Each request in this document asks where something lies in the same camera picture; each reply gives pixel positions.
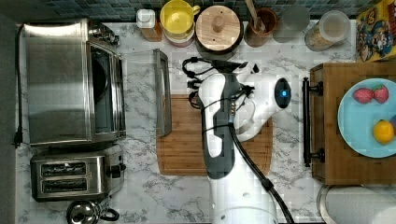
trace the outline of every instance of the toaster lever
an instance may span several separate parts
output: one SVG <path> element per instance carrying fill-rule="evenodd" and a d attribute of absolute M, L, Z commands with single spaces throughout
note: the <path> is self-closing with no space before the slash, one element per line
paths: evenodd
<path fill-rule="evenodd" d="M 126 169 L 126 165 L 120 163 L 118 165 L 110 166 L 110 169 L 107 170 L 106 174 L 111 175 L 112 178 L 120 178 L 121 171 L 124 171 L 125 169 Z"/>

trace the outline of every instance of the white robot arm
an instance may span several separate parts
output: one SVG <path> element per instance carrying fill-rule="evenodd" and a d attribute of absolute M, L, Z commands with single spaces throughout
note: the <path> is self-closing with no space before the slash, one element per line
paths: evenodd
<path fill-rule="evenodd" d="M 198 89 L 215 224 L 277 223 L 274 196 L 238 150 L 235 136 L 247 141 L 258 134 L 290 103 L 290 85 L 283 77 L 257 72 L 254 64 L 243 63 L 232 73 L 207 77 Z"/>

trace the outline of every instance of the orange fruit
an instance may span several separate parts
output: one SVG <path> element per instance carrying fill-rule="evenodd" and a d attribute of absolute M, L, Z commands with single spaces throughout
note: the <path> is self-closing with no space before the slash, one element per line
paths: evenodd
<path fill-rule="evenodd" d="M 382 145 L 386 145 L 393 140 L 395 132 L 392 124 L 389 121 L 381 119 L 374 126 L 373 135 L 376 141 L 378 141 Z"/>

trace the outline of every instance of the kettle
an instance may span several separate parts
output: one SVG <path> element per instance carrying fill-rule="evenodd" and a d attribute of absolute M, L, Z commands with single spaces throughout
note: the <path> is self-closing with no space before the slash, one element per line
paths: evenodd
<path fill-rule="evenodd" d="M 101 203 L 94 201 L 73 201 L 67 208 L 66 218 L 68 224 L 96 224 L 99 219 L 117 221 L 120 214 L 108 207 L 108 199 Z"/>

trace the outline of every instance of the yellow mug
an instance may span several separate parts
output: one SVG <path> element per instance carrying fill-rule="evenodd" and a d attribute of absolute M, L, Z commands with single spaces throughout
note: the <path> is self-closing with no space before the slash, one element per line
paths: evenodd
<path fill-rule="evenodd" d="M 176 39 L 187 37 L 193 27 L 194 15 L 201 8 L 191 7 L 183 0 L 172 0 L 166 3 L 161 9 L 160 20 L 165 32 Z"/>

